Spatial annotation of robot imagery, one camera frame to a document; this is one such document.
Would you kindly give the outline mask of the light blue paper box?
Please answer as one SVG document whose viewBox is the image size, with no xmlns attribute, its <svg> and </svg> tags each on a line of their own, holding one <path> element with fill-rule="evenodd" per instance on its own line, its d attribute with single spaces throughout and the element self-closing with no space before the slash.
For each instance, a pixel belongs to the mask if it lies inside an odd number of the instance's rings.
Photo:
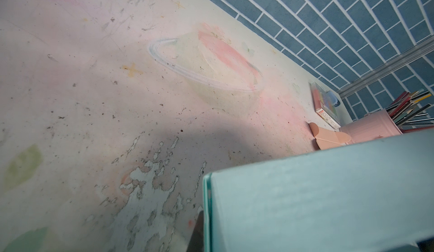
<svg viewBox="0 0 434 252">
<path fill-rule="evenodd" d="M 203 179 L 207 252 L 386 252 L 434 235 L 434 132 Z"/>
</svg>

